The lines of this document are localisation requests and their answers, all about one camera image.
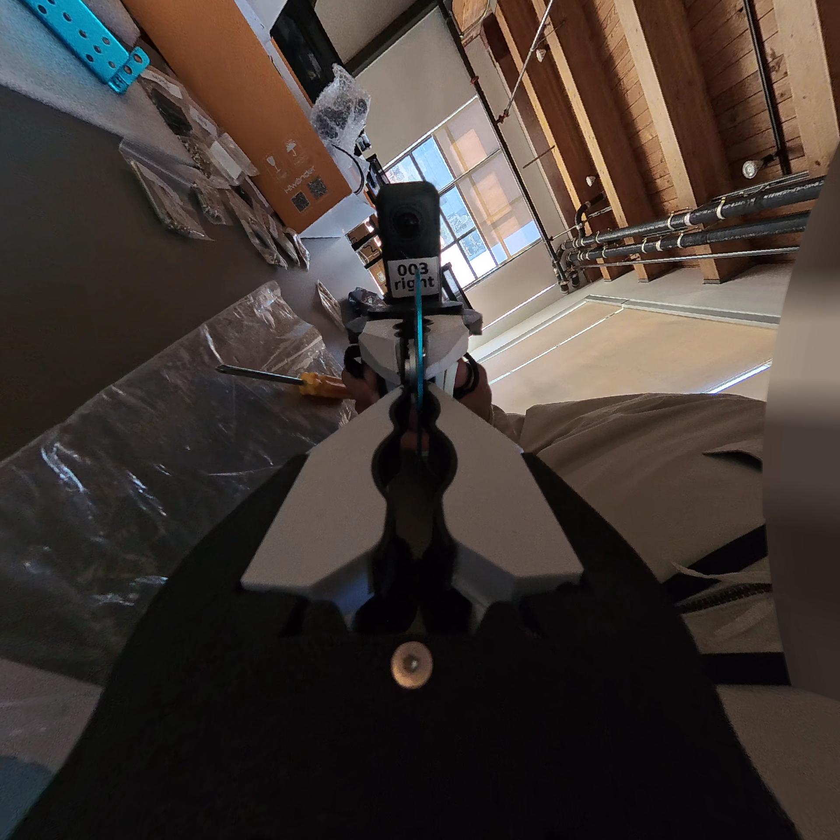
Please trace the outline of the orange-handled screwdriver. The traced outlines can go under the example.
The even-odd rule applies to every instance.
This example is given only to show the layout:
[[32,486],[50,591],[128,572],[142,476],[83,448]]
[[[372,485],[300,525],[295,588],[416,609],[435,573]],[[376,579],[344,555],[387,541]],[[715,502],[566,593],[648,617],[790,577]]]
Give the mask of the orange-handled screwdriver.
[[216,371],[225,375],[234,375],[273,384],[296,386],[303,396],[315,396],[330,400],[347,400],[351,394],[340,378],[325,374],[302,372],[298,376],[279,374],[268,371],[252,370],[230,364],[219,364]]

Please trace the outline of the tan roller blind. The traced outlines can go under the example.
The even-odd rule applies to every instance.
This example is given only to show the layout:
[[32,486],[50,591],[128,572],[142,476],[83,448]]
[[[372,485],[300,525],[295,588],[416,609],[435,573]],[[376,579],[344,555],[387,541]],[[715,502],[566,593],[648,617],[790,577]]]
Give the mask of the tan roller blind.
[[771,361],[776,327],[586,302],[486,356],[496,404],[639,393],[714,393]]

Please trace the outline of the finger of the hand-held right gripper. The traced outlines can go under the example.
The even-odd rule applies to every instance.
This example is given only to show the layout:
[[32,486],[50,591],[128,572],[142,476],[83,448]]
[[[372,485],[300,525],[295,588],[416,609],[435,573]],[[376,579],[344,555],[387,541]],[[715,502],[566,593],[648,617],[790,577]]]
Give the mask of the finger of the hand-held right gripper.
[[380,376],[389,390],[412,386],[412,338],[407,318],[370,319],[359,337],[363,363]]
[[426,318],[424,324],[424,379],[443,375],[468,350],[469,331],[462,318]]

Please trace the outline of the pile of small parts bags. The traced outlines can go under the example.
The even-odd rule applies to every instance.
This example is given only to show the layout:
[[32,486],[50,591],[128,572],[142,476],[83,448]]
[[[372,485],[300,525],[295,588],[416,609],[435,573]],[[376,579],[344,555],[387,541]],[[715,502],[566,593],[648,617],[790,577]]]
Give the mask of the pile of small parts bags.
[[242,229],[260,257],[274,268],[309,270],[311,258],[298,232],[284,225],[254,183],[249,157],[177,79],[149,67],[139,79],[189,162],[123,140],[119,151],[146,200],[168,231],[210,240],[208,225]]

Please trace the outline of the orange cardboard box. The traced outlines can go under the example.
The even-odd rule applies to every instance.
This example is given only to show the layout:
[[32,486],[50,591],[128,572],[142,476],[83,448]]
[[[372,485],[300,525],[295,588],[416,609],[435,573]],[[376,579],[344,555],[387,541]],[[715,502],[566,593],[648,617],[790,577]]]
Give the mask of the orange cardboard box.
[[124,3],[187,90],[257,169],[255,183],[304,238],[343,234],[331,211],[350,185],[233,1]]

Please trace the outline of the black flat screen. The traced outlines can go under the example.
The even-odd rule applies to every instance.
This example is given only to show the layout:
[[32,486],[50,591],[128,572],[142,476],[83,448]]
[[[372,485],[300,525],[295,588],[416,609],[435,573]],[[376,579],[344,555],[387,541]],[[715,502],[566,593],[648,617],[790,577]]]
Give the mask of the black flat screen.
[[340,58],[312,2],[287,1],[270,34],[304,91],[316,100],[333,80],[333,65]]

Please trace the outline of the white foam sheet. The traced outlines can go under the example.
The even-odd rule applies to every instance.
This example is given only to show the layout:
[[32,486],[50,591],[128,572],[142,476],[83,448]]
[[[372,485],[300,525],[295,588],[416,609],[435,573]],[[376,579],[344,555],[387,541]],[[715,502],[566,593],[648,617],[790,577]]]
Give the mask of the white foam sheet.
[[187,154],[141,84],[124,94],[100,82],[18,1],[1,2],[2,86],[182,164]]

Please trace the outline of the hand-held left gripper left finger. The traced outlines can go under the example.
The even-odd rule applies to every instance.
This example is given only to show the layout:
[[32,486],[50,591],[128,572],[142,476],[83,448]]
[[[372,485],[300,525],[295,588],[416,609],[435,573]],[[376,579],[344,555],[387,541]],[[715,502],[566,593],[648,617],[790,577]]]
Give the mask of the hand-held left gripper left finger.
[[349,629],[374,594],[404,576],[404,541],[375,471],[404,396],[397,388],[308,452],[274,521],[242,574],[248,592],[331,602]]

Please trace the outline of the ceiling pipe bundle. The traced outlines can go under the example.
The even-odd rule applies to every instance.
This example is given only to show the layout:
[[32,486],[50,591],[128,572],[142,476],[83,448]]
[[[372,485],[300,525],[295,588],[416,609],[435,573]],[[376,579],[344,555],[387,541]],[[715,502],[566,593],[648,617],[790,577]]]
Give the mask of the ceiling pipe bundle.
[[796,173],[716,196],[698,207],[683,209],[651,222],[598,230],[591,234],[580,233],[563,242],[554,273],[563,291],[568,291],[580,285],[580,273],[583,270],[595,268],[595,265],[577,270],[564,270],[560,265],[560,258],[567,251],[640,245],[645,251],[656,249],[664,252],[667,249],[698,249],[702,246],[740,240],[799,234],[807,224],[810,215],[808,211],[740,222],[731,226],[725,226],[724,223],[815,201],[825,181],[824,175],[810,177],[804,172]]

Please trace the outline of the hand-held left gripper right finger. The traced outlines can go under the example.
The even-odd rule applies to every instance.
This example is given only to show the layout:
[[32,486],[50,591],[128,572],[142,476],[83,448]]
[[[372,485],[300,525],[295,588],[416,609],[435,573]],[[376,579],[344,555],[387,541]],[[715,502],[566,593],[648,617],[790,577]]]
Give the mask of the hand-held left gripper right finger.
[[436,385],[436,429],[454,447],[443,492],[444,525],[455,541],[452,585],[479,623],[497,602],[580,582],[583,567],[519,447]]

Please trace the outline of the blue round metal plate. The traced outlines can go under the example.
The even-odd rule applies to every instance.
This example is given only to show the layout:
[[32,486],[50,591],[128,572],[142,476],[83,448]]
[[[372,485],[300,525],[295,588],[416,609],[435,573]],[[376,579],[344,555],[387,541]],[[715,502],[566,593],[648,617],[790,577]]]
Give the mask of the blue round metal plate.
[[414,315],[405,320],[411,326],[410,335],[405,339],[402,360],[402,387],[410,396],[415,416],[415,449],[419,458],[425,457],[424,439],[426,433],[426,376],[424,342],[424,306],[419,268],[415,269],[413,284]]

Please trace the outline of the group of blue metal brackets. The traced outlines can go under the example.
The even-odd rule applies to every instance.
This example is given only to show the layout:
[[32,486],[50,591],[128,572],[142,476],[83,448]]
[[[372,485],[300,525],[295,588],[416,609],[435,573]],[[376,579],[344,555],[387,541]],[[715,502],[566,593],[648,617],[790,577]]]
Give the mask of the group of blue metal brackets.
[[127,50],[82,1],[23,1],[101,82],[119,95],[140,78],[150,59],[140,47]]

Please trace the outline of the clear plastic bag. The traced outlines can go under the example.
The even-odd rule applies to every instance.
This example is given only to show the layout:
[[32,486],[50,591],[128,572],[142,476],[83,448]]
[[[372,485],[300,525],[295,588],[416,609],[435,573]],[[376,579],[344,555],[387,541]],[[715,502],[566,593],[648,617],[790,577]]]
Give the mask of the clear plastic bag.
[[2,658],[103,684],[184,556],[347,403],[222,374],[337,375],[270,281],[2,462]]

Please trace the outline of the long metal ceiling pipe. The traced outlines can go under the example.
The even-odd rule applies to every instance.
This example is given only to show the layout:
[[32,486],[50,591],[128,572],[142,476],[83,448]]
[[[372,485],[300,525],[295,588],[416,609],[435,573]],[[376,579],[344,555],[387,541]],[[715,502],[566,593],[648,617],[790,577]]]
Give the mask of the long metal ceiling pipe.
[[795,254],[799,250],[800,246],[786,246],[779,248],[730,250],[711,254],[687,254],[684,249],[667,249],[664,252],[659,252],[656,249],[645,251],[640,245],[631,245],[622,248],[600,247],[567,251],[560,258],[560,265],[564,270],[578,270],[591,264],[594,264],[595,268],[604,266],[639,266],[704,259],[782,256]]

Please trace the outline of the person's right hand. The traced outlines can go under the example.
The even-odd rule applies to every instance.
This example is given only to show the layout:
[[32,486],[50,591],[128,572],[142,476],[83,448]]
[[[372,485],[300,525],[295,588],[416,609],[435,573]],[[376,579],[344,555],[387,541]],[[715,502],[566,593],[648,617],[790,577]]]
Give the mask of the person's right hand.
[[[366,364],[361,363],[360,375],[354,375],[344,369],[341,374],[343,385],[348,389],[354,401],[357,414],[362,414],[388,393],[387,385],[381,385],[381,377]],[[485,368],[466,354],[458,360],[453,396],[460,404],[489,422],[492,417],[492,394]],[[417,442],[418,421],[415,412],[411,412],[406,431],[401,438],[404,450],[424,453],[428,449],[429,437],[422,432],[421,441]]]

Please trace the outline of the large grid window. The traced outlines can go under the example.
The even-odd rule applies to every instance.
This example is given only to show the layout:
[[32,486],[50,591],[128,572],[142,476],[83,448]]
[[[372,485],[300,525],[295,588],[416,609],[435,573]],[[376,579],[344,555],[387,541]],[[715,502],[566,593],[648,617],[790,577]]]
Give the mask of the large grid window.
[[389,182],[432,183],[442,263],[470,287],[541,236],[496,131],[473,98],[385,171]]

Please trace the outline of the person's right forearm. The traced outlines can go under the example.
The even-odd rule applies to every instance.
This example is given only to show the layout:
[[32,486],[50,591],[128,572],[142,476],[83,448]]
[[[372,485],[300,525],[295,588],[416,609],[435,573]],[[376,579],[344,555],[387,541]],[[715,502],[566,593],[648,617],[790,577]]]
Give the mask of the person's right forearm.
[[595,509],[661,581],[764,525],[765,404],[649,393],[487,419]]

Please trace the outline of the bubble wrapped item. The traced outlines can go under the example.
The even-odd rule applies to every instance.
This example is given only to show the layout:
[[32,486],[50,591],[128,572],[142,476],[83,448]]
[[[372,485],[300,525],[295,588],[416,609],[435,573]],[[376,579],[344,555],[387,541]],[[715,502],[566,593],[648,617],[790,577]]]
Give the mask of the bubble wrapped item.
[[341,64],[311,108],[310,122],[328,148],[353,153],[370,112],[371,95]]

